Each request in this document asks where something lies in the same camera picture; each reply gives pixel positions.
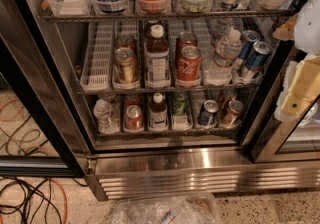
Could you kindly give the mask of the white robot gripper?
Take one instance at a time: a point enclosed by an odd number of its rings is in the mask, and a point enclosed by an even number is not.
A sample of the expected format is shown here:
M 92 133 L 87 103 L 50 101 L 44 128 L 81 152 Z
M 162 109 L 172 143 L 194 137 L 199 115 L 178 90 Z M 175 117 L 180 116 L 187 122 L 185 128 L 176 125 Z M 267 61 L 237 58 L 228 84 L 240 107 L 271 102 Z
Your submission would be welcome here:
M 275 118 L 289 122 L 298 119 L 320 94 L 320 0 L 308 0 L 273 37 L 294 39 L 296 48 L 308 53 L 300 62 L 289 62 L 276 103 Z

